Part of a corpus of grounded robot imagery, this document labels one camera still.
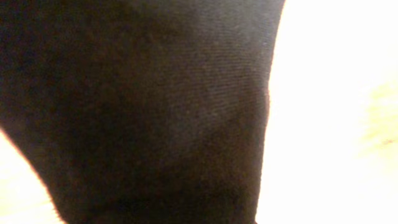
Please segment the black t-shirt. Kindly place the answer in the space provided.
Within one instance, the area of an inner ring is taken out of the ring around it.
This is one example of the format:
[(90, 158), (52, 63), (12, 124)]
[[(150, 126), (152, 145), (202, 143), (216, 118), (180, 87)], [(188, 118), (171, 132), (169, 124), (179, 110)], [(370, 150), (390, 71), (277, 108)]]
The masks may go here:
[(254, 223), (283, 0), (2, 0), (1, 129), (67, 223)]

